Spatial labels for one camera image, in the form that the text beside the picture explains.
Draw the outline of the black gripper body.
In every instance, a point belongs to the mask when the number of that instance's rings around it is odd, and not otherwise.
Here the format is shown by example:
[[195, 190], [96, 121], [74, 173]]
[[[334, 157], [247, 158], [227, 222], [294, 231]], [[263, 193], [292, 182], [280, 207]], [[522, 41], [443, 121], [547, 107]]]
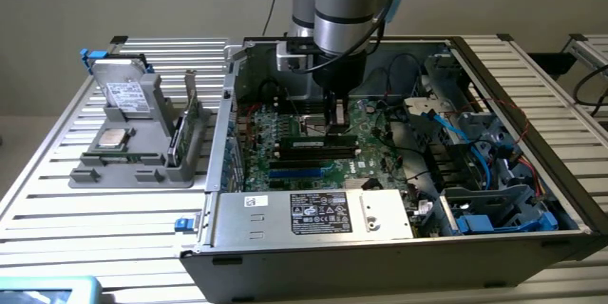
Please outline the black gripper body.
[[367, 52], [344, 57], [340, 61], [318, 69], [312, 73], [312, 79], [323, 88], [323, 97], [346, 97], [356, 89], [364, 78]]

